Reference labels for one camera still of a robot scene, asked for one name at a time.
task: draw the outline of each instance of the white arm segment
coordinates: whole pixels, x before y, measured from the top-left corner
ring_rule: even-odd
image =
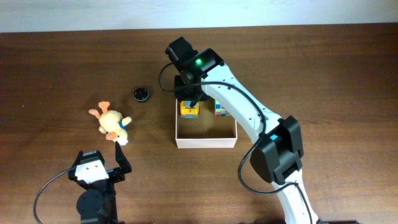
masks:
[[[202,78],[201,82],[225,82],[232,84],[246,94],[248,94],[254,102],[260,107],[266,116],[266,133],[273,130],[279,125],[279,114],[276,114],[261,104],[245,87],[238,82],[231,70],[225,64],[218,65],[207,73],[206,78]],[[249,135],[251,141],[255,143],[259,138],[259,133],[262,131],[261,117],[255,107],[242,94],[234,89],[228,89],[223,85],[202,85],[202,90],[215,100],[219,101],[228,112],[236,119],[236,121],[243,127],[245,132]],[[297,182],[300,184],[305,199],[310,207],[313,224],[316,224],[318,217],[313,212],[307,194],[304,189],[302,180],[302,170],[293,172],[286,178],[286,182]],[[271,183],[275,189],[283,187],[277,183]],[[309,224],[309,216],[301,195],[296,187],[287,187],[282,192],[278,193],[279,200],[282,204],[285,213],[286,224]]]

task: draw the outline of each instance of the brown table surface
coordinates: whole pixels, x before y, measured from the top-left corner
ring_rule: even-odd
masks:
[[[324,220],[398,222],[398,24],[0,34],[0,223],[33,223],[32,202],[78,151],[114,144],[87,110],[99,101],[132,116],[133,167],[116,184],[119,219],[132,223],[275,223],[276,196],[243,188],[236,170],[251,147],[177,149],[175,100],[158,86],[168,44],[213,48],[258,100],[301,124],[310,203]],[[165,74],[170,85],[174,68]],[[147,103],[131,91],[150,90]],[[249,164],[248,184],[272,190]],[[79,223],[84,192],[62,177],[38,202],[44,223]]]

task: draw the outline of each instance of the box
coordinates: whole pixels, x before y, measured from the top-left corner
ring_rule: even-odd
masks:
[[[199,102],[196,119],[180,117],[180,103],[175,101],[175,142],[179,149],[232,148],[238,139],[232,116],[215,116],[214,100]]]

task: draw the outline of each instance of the white background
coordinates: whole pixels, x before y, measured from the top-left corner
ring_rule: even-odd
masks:
[[[0,32],[398,22],[398,0],[0,0]]]

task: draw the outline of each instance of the stuffed bunny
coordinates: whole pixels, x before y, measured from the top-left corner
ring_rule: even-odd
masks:
[[[94,115],[99,120],[99,131],[106,134],[107,140],[118,142],[121,146],[125,146],[129,141],[127,140],[126,125],[128,125],[132,119],[130,117],[122,117],[122,114],[109,110],[110,102],[100,102],[98,106],[102,110],[102,114],[96,109],[88,110],[89,114]]]

